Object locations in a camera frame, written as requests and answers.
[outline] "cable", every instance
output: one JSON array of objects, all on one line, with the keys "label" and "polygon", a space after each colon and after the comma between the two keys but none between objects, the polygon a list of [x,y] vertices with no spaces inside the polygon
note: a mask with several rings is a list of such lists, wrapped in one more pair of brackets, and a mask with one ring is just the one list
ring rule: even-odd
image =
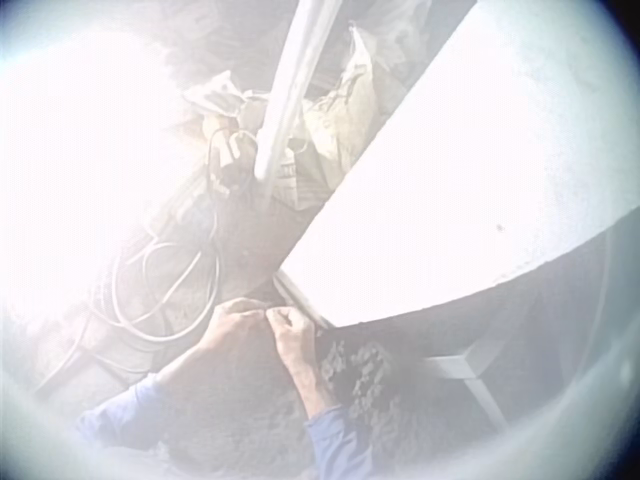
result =
[{"label": "cable", "polygon": [[123,328],[119,323],[114,322],[109,317],[107,317],[104,313],[99,311],[91,300],[87,300],[86,305],[89,308],[89,311],[92,314],[94,314],[99,320],[102,320],[103,322],[107,323],[109,326],[113,327],[114,334],[120,339],[122,343],[127,345],[129,348],[135,350],[136,352],[148,353],[148,354],[155,354],[160,352],[163,349],[163,347],[158,347],[158,346],[143,348],[138,345],[134,345],[130,339],[128,339],[126,336],[123,335],[123,333],[125,332],[123,332]]},{"label": "cable", "polygon": [[90,355],[94,360],[98,361],[98,363],[102,363],[104,365],[108,365],[108,366],[113,367],[113,368],[115,368],[117,370],[121,370],[121,371],[126,372],[126,373],[131,373],[133,375],[147,375],[149,373],[149,369],[139,370],[139,369],[135,369],[135,368],[125,367],[124,365],[120,365],[119,363],[116,363],[113,360],[109,360],[108,358],[105,358],[102,355],[99,355],[99,354],[95,353],[91,349],[82,348],[82,350],[85,353],[87,353],[88,355]]},{"label": "cable", "polygon": [[143,315],[142,317],[139,317],[138,319],[136,319],[134,321],[128,319],[126,317],[126,315],[124,315],[124,313],[122,312],[122,310],[120,308],[120,304],[118,302],[118,291],[117,291],[117,279],[118,279],[117,270],[118,270],[118,268],[117,267],[118,267],[119,262],[120,262],[120,257],[121,256],[119,255],[118,258],[116,259],[116,268],[114,269],[114,274],[113,274],[112,282],[111,282],[113,308],[114,308],[116,317],[117,317],[119,323],[121,324],[121,326],[124,327],[133,336],[135,336],[135,337],[137,337],[137,338],[139,338],[141,340],[144,340],[146,342],[149,342],[151,344],[169,344],[169,343],[175,342],[177,340],[180,340],[180,339],[186,337],[191,332],[196,330],[207,319],[207,314],[212,310],[212,307],[214,305],[215,299],[217,297],[217,292],[218,292],[218,289],[219,289],[220,261],[219,261],[218,255],[216,255],[214,257],[215,258],[215,267],[214,267],[214,277],[213,277],[214,278],[214,281],[213,281],[213,285],[214,285],[213,292],[211,292],[211,294],[208,295],[208,299],[207,299],[207,303],[206,303],[205,307],[202,309],[202,311],[200,312],[200,314],[198,315],[196,320],[189,327],[185,328],[184,330],[182,330],[179,333],[176,333],[174,335],[164,336],[164,337],[149,335],[149,334],[143,332],[142,330],[140,330],[139,328],[137,328],[135,326],[135,323],[141,321],[141,319],[148,318],[149,316],[151,316],[153,313],[155,313],[159,308],[161,308],[168,301],[168,299],[171,297],[173,292],[175,292],[175,289],[193,271],[193,269],[195,268],[196,264],[198,263],[198,261],[202,257],[202,252],[198,252],[198,254],[191,261],[189,267],[187,267],[185,272],[180,276],[180,278],[178,278],[178,280],[174,283],[174,285],[165,294],[162,302],[158,303],[149,313]]},{"label": "cable", "polygon": [[[147,292],[149,293],[149,295],[151,296],[153,301],[157,303],[160,300],[158,299],[158,296],[156,295],[156,292],[151,287],[151,281],[149,279],[149,274],[148,274],[148,269],[147,269],[147,262],[148,262],[150,256],[151,256],[151,252],[147,252],[144,255],[144,257],[142,258],[142,280],[144,281],[144,286],[146,287]],[[165,315],[165,312],[164,312],[163,308],[158,310],[158,315],[160,317],[160,320],[162,320],[162,326],[163,326],[162,334],[163,335],[173,335],[175,333],[175,331],[173,330],[173,326],[171,325],[171,322],[169,321],[169,319]]]},{"label": "cable", "polygon": [[[114,328],[122,328],[122,325],[114,320],[111,320],[106,314],[104,314],[103,312],[99,311],[95,305],[93,304],[93,299],[95,298],[95,285],[92,287],[92,294],[91,294],[91,298],[86,302],[87,306],[89,307],[89,310],[91,311],[91,313],[93,313],[96,317],[98,317],[98,319],[102,320],[103,322],[107,323],[109,326],[114,327]],[[150,315],[150,313],[154,313],[153,310],[152,312],[148,312],[147,314],[143,315],[142,317],[134,320],[133,323],[138,323],[140,321],[145,320],[146,318],[148,318]]]},{"label": "cable", "polygon": [[158,238],[157,238],[157,237],[154,237],[154,238],[153,238],[153,240],[151,240],[147,245],[145,245],[145,246],[144,246],[144,247],[143,247],[143,248],[142,248],[138,253],[136,253],[135,255],[132,255],[132,256],[129,258],[129,260],[127,260],[127,261],[126,261],[126,264],[127,264],[127,265],[133,265],[133,263],[134,263],[136,260],[138,260],[138,259],[140,259],[140,258],[144,257],[144,255],[147,253],[147,251],[148,251],[150,248],[153,248],[153,247],[156,245],[156,243],[157,243],[157,242],[158,242]]},{"label": "cable", "polygon": [[[209,196],[215,200],[213,193],[214,193],[214,189],[213,189],[213,185],[211,184],[211,154],[213,152],[213,139],[215,138],[216,135],[218,135],[221,132],[231,132],[231,137],[226,141],[227,144],[227,148],[229,149],[229,151],[231,151],[231,145],[229,145],[229,140],[234,136],[237,135],[239,133],[245,134],[247,135],[251,140],[253,140],[255,142],[255,144],[258,144],[258,139],[256,138],[256,136],[250,132],[249,130],[244,130],[242,128],[240,129],[236,129],[236,128],[232,128],[232,127],[219,127],[216,130],[213,131],[213,133],[211,134],[211,136],[209,137],[209,144],[207,147],[207,156],[205,157],[205,181],[206,181],[206,188],[207,188],[207,192],[209,193]],[[239,194],[242,194],[244,192],[246,192],[249,188],[249,186],[251,185],[251,181],[253,180],[253,172],[250,172],[247,175],[247,178],[244,180],[244,182],[242,182],[237,189],[237,192]]]}]

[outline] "electric wire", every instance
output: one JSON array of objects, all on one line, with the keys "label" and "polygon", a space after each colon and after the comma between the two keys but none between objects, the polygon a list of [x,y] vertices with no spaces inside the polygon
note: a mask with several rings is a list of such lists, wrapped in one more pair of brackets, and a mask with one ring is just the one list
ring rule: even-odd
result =
[{"label": "electric wire", "polygon": [[[213,185],[211,183],[211,155],[213,153],[213,140],[215,139],[216,135],[218,135],[219,133],[222,132],[231,132],[232,135],[231,137],[233,137],[233,135],[237,135],[239,133],[245,134],[247,135],[256,145],[258,144],[258,139],[257,137],[249,130],[245,130],[245,129],[236,129],[236,128],[232,128],[232,127],[219,127],[216,130],[213,131],[213,133],[209,136],[209,143],[208,143],[208,147],[207,147],[207,156],[205,157],[205,182],[206,182],[206,188],[207,188],[207,192],[209,193],[209,196],[213,198]],[[229,138],[228,140],[225,141],[227,148],[229,149],[229,151],[231,151],[231,145],[229,144],[231,138]],[[250,185],[251,185],[251,181],[253,179],[253,173],[250,172],[250,174],[247,175],[245,181],[243,183],[240,184],[239,188],[238,188],[238,193],[239,194],[243,194],[245,192],[247,192],[247,190],[249,189]]]},{"label": "electric wire", "polygon": [[[209,160],[211,157],[212,139],[217,133],[219,133],[219,131],[214,132],[214,134],[210,138],[209,149],[208,149],[207,157],[205,160],[205,167],[206,167],[205,177],[206,177],[207,194],[209,198],[211,198],[214,201],[215,201],[215,198],[213,195],[213,186],[211,184],[211,172],[210,172]],[[213,307],[215,305],[215,301],[218,297],[218,292],[220,289],[220,274],[221,274],[220,273],[221,258],[220,258],[219,250],[215,243],[215,235],[218,228],[218,216],[215,208],[213,209],[213,212],[212,212],[212,221],[213,221],[213,225],[208,236],[208,241],[209,241],[208,247],[212,250],[214,262],[213,262],[213,266],[211,267],[211,273],[208,275],[208,280],[207,280],[207,285],[205,290],[206,303],[202,308],[202,310],[200,311],[199,315],[188,327],[186,327],[185,329],[183,329],[178,333],[175,333],[172,328],[171,322],[166,318],[166,315],[164,314],[163,309],[166,306],[166,304],[169,302],[171,297],[178,290],[178,288],[180,288],[180,286],[185,282],[185,280],[193,273],[193,271],[196,269],[198,264],[202,262],[203,258],[207,256],[205,255],[205,249],[203,247],[197,253],[195,253],[195,255],[193,256],[187,268],[180,274],[177,280],[172,283],[172,285],[169,287],[167,292],[162,296],[162,298],[158,299],[155,294],[155,291],[151,288],[151,284],[149,282],[149,258],[152,256],[152,254],[164,249],[170,249],[170,248],[186,249],[186,250],[195,250],[195,249],[189,248],[184,245],[180,245],[175,242],[161,242],[160,237],[156,235],[149,228],[148,225],[143,223],[143,229],[145,230],[145,233],[149,237],[151,237],[151,240],[139,251],[137,251],[134,255],[129,257],[124,263],[126,266],[131,266],[136,261],[139,261],[140,259],[142,259],[143,280],[146,284],[149,294],[154,299],[155,305],[148,312],[138,316],[135,319],[129,319],[124,314],[121,308],[121,302],[119,301],[119,297],[118,297],[118,278],[120,274],[120,268],[123,263],[122,261],[123,251],[121,250],[117,254],[115,262],[113,264],[110,281],[107,281],[109,272],[105,271],[103,275],[103,279],[102,279],[103,281],[101,282],[101,285],[103,286],[103,288],[100,295],[102,308],[98,309],[95,305],[97,286],[93,285],[89,292],[89,298],[85,302],[89,309],[90,314],[87,315],[87,318],[81,328],[81,331],[78,337],[75,339],[73,345],[71,346],[69,352],[64,357],[64,359],[60,362],[60,364],[58,364],[58,366],[53,371],[51,371],[38,384],[38,386],[34,389],[34,393],[38,394],[42,390],[44,390],[48,385],[50,385],[53,382],[53,380],[57,378],[58,375],[69,365],[71,360],[74,358],[74,356],[80,349],[86,351],[86,353],[94,361],[97,361],[98,363],[102,363],[103,366],[106,365],[106,366],[116,368],[118,370],[131,373],[131,374],[142,375],[142,374],[147,374],[149,372],[149,370],[132,369],[132,368],[120,365],[117,362],[114,362],[108,358],[103,357],[102,355],[99,355],[98,353],[94,352],[92,349],[86,349],[82,347],[82,341],[86,335],[89,323],[91,322],[92,318],[97,318],[98,320],[108,325],[116,334],[116,336],[128,347],[141,353],[153,354],[153,355],[156,355],[164,351],[166,347],[170,346],[171,344],[177,341],[182,340],[183,338],[185,338],[186,336],[190,335],[192,332],[200,328],[206,321],[208,321],[208,319],[210,318],[210,313],[212,312]],[[110,300],[113,307],[113,312],[115,314],[115,318],[110,318],[110,316],[106,312],[107,309],[106,309],[105,292],[104,292],[105,287],[109,290],[109,293],[110,293],[110,297],[111,297]],[[164,326],[164,335],[162,336],[150,335],[137,327],[138,324],[154,316],[159,316],[162,319],[163,326]]]}]

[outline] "clutter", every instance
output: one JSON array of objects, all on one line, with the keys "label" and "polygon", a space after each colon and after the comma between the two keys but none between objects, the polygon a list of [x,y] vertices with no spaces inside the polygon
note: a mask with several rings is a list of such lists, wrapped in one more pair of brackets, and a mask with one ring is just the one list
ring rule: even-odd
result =
[{"label": "clutter", "polygon": [[[326,202],[406,94],[373,58],[375,38],[355,25],[350,33],[352,55],[338,85],[316,101],[303,101],[280,162],[274,196],[295,210]],[[249,175],[269,94],[241,92],[226,71],[184,97],[205,116],[203,134],[219,168],[235,163]]]}]

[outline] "hand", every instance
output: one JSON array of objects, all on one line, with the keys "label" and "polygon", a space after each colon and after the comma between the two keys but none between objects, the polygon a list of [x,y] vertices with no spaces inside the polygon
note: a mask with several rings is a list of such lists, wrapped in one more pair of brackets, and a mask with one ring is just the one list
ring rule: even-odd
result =
[{"label": "hand", "polygon": [[236,298],[218,305],[197,348],[209,352],[241,340],[265,319],[265,307],[264,303],[248,298]]},{"label": "hand", "polygon": [[246,334],[264,321],[265,305],[237,298],[218,305],[200,341],[156,375],[156,385],[178,403],[187,403],[194,388],[210,375],[221,347],[236,347]]},{"label": "hand", "polygon": [[337,405],[318,368],[314,323],[290,307],[267,310],[267,319],[280,359],[289,370],[307,416],[313,418]]},{"label": "hand", "polygon": [[279,307],[267,310],[278,354],[292,377],[301,370],[316,370],[315,325],[300,310]]}]

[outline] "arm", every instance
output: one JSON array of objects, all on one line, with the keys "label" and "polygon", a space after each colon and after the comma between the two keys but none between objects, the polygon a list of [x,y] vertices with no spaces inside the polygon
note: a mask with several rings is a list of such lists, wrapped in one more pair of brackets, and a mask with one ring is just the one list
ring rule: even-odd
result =
[{"label": "arm", "polygon": [[367,479],[373,476],[371,446],[349,418],[320,374],[315,356],[313,322],[292,308],[267,311],[282,362],[291,374],[309,421],[322,480]]},{"label": "arm", "polygon": [[158,374],[85,412],[76,423],[78,433],[100,447],[146,450],[154,446],[176,418],[175,406],[206,381],[224,349],[232,348],[257,321],[264,320],[263,307],[248,299],[216,307],[198,344]]}]

